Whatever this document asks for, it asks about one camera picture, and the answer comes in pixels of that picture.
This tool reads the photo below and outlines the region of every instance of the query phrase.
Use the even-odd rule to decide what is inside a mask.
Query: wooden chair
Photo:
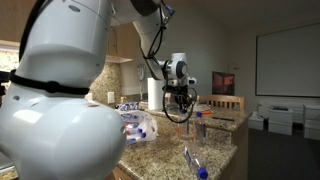
[[[226,95],[198,96],[197,104],[206,104],[212,107],[244,110],[244,97]]]

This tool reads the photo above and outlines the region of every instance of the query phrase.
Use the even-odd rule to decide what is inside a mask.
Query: white wall
[[[258,102],[261,100],[272,100],[274,102],[320,104],[318,98],[280,98],[269,96],[255,96],[255,65],[256,65],[256,36],[270,32],[276,32],[288,28],[299,27],[301,25],[320,22],[319,20],[279,23],[266,25],[264,27],[254,27],[242,29],[230,33],[228,45],[229,72],[235,73],[235,94],[246,98],[246,109],[256,110]]]
[[[172,6],[176,13],[169,23],[167,40],[156,57],[159,60],[167,60],[174,52],[185,52],[189,76],[198,80],[193,87],[198,94],[211,94],[211,72],[228,70],[226,34],[216,22],[202,14],[201,10],[194,8],[192,3],[168,1],[167,4]],[[139,94],[137,66],[141,62],[142,57],[121,64],[124,95]],[[144,87],[144,92],[147,92],[147,86]]]

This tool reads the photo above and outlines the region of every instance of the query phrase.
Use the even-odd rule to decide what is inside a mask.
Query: ceiling
[[[320,0],[190,1],[228,30],[271,23],[320,20]]]

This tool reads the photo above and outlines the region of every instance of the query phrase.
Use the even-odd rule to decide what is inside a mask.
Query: paper towel roll
[[[162,109],[163,86],[163,80],[148,78],[148,109]]]

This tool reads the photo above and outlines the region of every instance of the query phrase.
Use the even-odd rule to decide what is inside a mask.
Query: whiteboard
[[[256,95],[320,97],[320,24],[257,36]]]

